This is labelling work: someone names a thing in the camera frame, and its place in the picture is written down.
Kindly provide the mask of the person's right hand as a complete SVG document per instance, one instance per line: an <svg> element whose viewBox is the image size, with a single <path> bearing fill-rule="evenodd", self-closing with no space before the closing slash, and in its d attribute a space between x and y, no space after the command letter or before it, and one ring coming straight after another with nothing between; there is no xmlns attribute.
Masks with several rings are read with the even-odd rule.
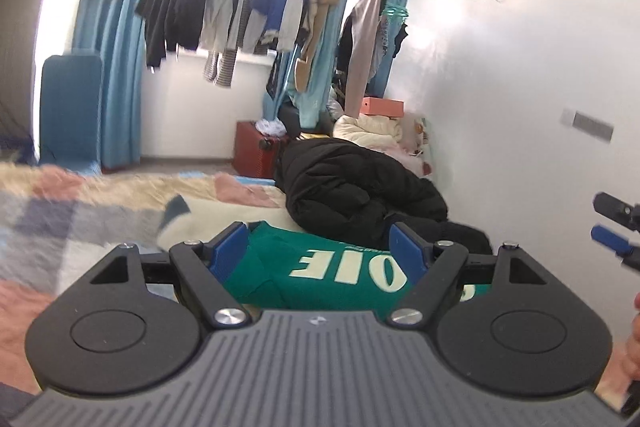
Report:
<svg viewBox="0 0 640 427"><path fill-rule="evenodd" d="M614 346L610 361L597 385L596 394L614 410L620 411L627 399L627 389L639 380L640 364L640 295L634 297L634 312L630 333L624 343Z"/></svg>

